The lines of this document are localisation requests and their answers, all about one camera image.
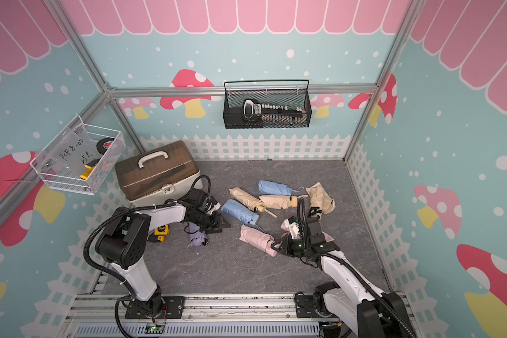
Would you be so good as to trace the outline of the pink sleeved umbrella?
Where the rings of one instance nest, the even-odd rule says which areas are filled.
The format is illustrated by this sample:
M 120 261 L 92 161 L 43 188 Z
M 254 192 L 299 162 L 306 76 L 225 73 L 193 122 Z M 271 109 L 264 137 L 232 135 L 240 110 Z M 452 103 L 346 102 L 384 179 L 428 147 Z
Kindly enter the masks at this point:
M 242 242 L 248 243 L 257 249 L 262 250 L 272 257 L 277 255 L 276 250 L 271 247 L 271 245 L 275 243 L 274 238 L 260 230 L 242 225 L 239 239 Z

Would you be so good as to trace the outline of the light blue sleeved umbrella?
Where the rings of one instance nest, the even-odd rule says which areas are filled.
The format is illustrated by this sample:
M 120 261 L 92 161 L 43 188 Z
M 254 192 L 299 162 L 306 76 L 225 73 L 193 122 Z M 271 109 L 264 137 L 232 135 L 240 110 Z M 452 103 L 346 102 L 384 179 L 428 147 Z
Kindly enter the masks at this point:
M 261 228 L 257 225 L 259 214 L 250 211 L 246 206 L 239 203 L 239 201 L 229 199 L 223 204 L 221 210 L 225 214 L 231 215 L 232 217 L 238 219 L 244 225 L 255 228 L 257 230 L 261 230 Z

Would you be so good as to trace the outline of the beige umbrella sleeve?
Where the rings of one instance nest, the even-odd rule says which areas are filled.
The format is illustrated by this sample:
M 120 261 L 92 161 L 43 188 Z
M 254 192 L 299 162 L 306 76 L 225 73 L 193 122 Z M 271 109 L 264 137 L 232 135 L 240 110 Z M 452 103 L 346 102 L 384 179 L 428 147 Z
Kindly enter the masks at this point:
M 329 214 L 335 210 L 335 200 L 328 195 L 320 182 L 307 188 L 306 192 L 310 198 L 310 207 L 317 206 L 322 208 L 323 215 Z

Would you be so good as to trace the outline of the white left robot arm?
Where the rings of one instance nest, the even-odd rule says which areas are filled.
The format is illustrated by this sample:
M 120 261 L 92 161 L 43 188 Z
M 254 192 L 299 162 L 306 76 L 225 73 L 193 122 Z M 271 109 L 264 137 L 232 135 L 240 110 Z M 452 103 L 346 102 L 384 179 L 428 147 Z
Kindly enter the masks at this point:
M 135 208 L 120 207 L 87 238 L 83 257 L 86 263 L 115 277 L 129 292 L 126 299 L 135 313 L 156 317 L 166 309 L 161 289 L 144 261 L 147 239 L 157 228 L 172 223 L 196 225 L 191 235 L 220 233 L 230 224 L 220 212 L 221 205 L 207 191 L 194 184 L 178 199 Z

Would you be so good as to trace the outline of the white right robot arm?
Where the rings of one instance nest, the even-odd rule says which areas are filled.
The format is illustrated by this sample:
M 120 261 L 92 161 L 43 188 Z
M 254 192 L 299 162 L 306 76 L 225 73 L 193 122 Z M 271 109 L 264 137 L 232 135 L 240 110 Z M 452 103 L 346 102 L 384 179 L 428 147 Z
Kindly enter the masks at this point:
M 319 316 L 338 317 L 357 337 L 417 336 L 403 299 L 359 273 L 340 248 L 325 239 L 318 216 L 306 212 L 304 200 L 298 201 L 297 216 L 289 222 L 289 232 L 271 248 L 332 278 L 313 294 Z

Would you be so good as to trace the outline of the purple sleeved umbrella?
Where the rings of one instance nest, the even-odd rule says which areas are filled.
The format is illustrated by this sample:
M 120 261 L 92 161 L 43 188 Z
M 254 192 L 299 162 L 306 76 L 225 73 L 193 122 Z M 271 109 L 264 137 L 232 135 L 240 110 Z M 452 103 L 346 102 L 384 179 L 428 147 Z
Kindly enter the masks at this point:
M 190 243 L 187 248 L 191 249 L 193 247 L 206 246 L 208 244 L 208 237 L 206 232 L 201 230 L 201 228 L 194 224 L 188 223 L 185 232 L 190 236 Z

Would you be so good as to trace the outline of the beige sleeved umbrella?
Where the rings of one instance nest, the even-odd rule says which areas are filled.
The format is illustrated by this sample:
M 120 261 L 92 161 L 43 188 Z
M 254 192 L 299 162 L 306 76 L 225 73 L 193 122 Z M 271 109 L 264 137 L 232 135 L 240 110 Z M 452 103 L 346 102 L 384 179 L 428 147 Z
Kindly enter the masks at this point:
M 280 210 L 297 208 L 300 199 L 307 198 L 307 195 L 301 196 L 277 196 L 277 195 L 263 195 L 259 199 L 266 205 L 267 208 Z

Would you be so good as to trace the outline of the yellow tape measure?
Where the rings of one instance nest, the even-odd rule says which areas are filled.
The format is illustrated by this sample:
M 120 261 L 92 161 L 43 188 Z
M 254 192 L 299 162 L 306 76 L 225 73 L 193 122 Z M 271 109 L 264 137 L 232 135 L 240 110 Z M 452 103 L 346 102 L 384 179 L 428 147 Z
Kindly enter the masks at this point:
M 164 242 L 166 237 L 169 235 L 169 232 L 170 232 L 169 225 L 163 225 L 161 227 L 158 227 L 148 235 L 147 241 Z

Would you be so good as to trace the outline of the small blue sleeved umbrella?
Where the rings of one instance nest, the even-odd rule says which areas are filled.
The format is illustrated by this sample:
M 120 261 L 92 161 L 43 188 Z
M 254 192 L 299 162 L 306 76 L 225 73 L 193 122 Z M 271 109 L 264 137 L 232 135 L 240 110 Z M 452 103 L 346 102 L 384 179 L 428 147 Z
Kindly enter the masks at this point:
M 259 180 L 258 189 L 260 195 L 271 196 L 299 196 L 305 191 L 304 187 L 293 189 L 285 184 L 275 183 L 267 180 Z

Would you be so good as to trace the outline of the brown and cream toolbox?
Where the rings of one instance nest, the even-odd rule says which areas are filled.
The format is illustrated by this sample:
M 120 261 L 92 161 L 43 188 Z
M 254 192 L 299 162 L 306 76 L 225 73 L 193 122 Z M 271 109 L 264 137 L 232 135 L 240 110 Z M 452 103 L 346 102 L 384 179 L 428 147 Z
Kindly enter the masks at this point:
M 163 204 L 201 189 L 200 169 L 180 140 L 115 164 L 121 191 L 134 206 Z

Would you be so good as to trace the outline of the socket set in basket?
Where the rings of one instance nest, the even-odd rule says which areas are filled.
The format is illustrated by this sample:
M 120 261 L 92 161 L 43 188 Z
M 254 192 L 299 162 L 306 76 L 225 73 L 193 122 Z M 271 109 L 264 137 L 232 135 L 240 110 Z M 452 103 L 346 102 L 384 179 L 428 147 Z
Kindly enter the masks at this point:
M 302 107 L 293 110 L 288 106 L 262 104 L 253 99 L 244 101 L 241 116 L 250 125 L 256 123 L 263 128 L 303 128 L 308 126 L 308 112 Z

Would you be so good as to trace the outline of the black tape roll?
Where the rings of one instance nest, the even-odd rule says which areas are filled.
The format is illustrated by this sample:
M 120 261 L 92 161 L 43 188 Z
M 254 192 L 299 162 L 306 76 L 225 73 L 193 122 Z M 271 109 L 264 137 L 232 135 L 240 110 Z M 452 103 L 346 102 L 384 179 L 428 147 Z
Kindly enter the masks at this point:
M 97 151 L 101 155 L 104 155 L 107 152 L 107 150 L 111 147 L 114 140 L 115 139 L 112 137 L 105 137 L 104 139 L 100 139 L 100 141 L 97 142 Z

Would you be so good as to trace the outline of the yellow tool in bin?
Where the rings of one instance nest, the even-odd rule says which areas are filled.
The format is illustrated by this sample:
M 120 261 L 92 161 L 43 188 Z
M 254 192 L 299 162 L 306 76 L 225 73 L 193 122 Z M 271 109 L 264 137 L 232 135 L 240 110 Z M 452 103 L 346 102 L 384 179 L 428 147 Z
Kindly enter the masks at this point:
M 80 178 L 83 180 L 87 180 L 87 178 L 90 176 L 91 172 L 95 169 L 99 162 L 99 159 L 94 159 L 93 161 L 90 161 L 88 164 L 85 164 L 86 171 L 81 174 Z

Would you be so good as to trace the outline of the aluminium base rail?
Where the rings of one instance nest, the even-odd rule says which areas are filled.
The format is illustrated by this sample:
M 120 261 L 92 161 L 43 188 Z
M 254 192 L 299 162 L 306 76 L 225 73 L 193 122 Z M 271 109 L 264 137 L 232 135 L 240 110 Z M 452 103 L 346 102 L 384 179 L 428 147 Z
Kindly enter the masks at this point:
M 59 337 L 121 337 L 114 318 L 115 294 L 76 297 Z M 337 317 L 297 315 L 298 297 L 273 294 L 188 294 L 181 318 L 121 318 L 132 337 L 321 337 L 323 323 Z

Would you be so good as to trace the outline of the clear plastic wall bin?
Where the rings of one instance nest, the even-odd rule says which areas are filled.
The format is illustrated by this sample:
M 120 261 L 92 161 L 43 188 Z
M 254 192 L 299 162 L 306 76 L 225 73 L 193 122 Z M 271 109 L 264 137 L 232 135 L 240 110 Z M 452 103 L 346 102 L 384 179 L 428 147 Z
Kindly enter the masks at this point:
M 104 155 L 97 142 L 105 137 L 114 142 Z M 80 116 L 70 121 L 45 148 L 35 155 L 30 166 L 51 190 L 94 196 L 126 148 L 119 130 L 86 124 Z M 87 180 L 80 178 L 85 164 L 99 159 Z

